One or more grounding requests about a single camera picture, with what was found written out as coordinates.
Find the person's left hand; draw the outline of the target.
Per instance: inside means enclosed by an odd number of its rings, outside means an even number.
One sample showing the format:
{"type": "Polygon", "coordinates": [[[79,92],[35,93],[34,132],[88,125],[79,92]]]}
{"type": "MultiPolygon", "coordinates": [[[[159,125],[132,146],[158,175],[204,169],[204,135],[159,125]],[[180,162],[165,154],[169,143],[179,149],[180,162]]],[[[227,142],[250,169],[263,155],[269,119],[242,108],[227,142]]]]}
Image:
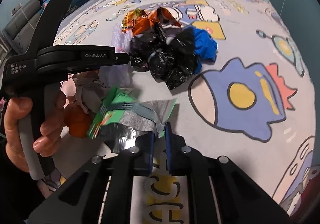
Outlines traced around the person's left hand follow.
{"type": "MultiPolygon", "coordinates": [[[[62,91],[57,93],[55,107],[50,116],[40,126],[41,136],[33,143],[35,152],[43,157],[55,154],[61,143],[61,132],[64,127],[64,105],[66,96],[62,91]]],[[[29,172],[18,131],[18,121],[27,116],[32,109],[32,100],[28,97],[10,99],[4,115],[4,129],[7,137],[5,151],[10,161],[23,172],[29,172]]]]}

